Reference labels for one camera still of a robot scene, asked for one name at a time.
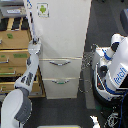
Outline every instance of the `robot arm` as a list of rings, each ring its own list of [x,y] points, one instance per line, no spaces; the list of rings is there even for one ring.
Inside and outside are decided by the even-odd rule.
[[[29,44],[30,57],[26,63],[27,70],[23,76],[16,80],[15,90],[6,96],[2,104],[1,128],[23,128],[31,114],[32,105],[28,95],[32,90],[34,77],[38,69],[40,47],[40,41],[37,44],[31,41]]]

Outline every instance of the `drawer handle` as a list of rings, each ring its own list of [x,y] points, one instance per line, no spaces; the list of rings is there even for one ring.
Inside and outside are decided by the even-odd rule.
[[[9,59],[7,59],[7,61],[0,62],[0,64],[4,64],[4,63],[8,63],[8,62],[9,62]]]
[[[57,81],[57,80],[52,80],[52,82],[56,83],[56,84],[66,84],[67,82],[69,82],[69,80],[65,80],[65,81]]]
[[[15,75],[16,71],[14,72],[8,72],[8,73],[0,73],[0,75]]]
[[[5,91],[3,91],[3,89],[5,89],[5,88],[6,88],[6,86],[2,86],[0,91],[1,92],[11,92],[12,91],[12,90],[5,90]]]
[[[63,65],[66,65],[66,64],[68,64],[68,63],[71,63],[71,61],[66,61],[66,62],[64,62],[64,63],[56,63],[55,61],[50,61],[49,63],[51,63],[51,64],[54,64],[54,65],[57,65],[57,66],[63,66]]]

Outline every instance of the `white robot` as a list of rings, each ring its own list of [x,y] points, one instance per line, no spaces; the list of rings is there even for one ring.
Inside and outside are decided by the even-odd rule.
[[[120,20],[128,34],[128,11],[120,14]],[[93,90],[102,103],[118,104],[128,89],[128,37],[114,34],[111,47],[96,48],[93,69]]]
[[[27,70],[22,77],[18,78],[14,84],[15,90],[10,92],[2,104],[1,128],[23,128],[32,111],[31,101],[28,98],[32,90],[34,77],[36,75],[41,42],[29,43],[30,57],[27,59]]]

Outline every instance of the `drawer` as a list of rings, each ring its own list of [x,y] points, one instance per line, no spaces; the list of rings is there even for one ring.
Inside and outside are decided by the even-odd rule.
[[[14,90],[14,83],[15,82],[0,82],[0,93],[9,93],[10,91]],[[41,88],[39,86],[39,80],[33,83],[32,93],[33,92],[40,92]]]
[[[79,78],[43,80],[47,99],[77,98]]]
[[[40,60],[39,66],[42,78],[69,78],[79,77],[81,71],[82,58],[78,59],[58,59]]]
[[[29,36],[27,30],[0,32],[0,49],[28,48]]]
[[[1,67],[0,77],[21,76],[26,71],[26,67]]]
[[[25,50],[1,50],[0,67],[2,66],[26,66],[26,60],[29,52]]]

